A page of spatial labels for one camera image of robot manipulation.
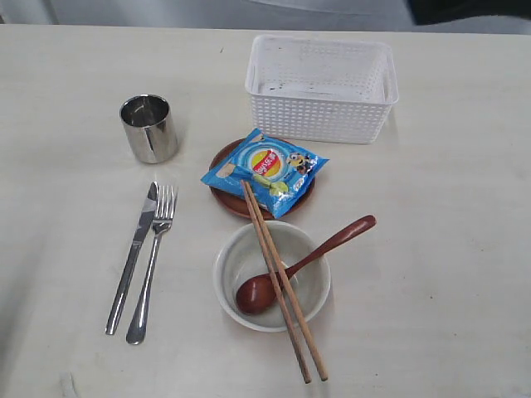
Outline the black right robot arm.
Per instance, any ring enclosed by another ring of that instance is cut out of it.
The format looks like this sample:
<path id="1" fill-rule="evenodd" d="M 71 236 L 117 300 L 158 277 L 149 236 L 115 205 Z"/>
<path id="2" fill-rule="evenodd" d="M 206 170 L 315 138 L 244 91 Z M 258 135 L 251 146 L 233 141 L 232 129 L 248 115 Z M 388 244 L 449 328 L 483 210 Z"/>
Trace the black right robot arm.
<path id="1" fill-rule="evenodd" d="M 530 19 L 529 0 L 410 0 L 406 4 L 416 25 L 434 25 L 471 17 Z"/>

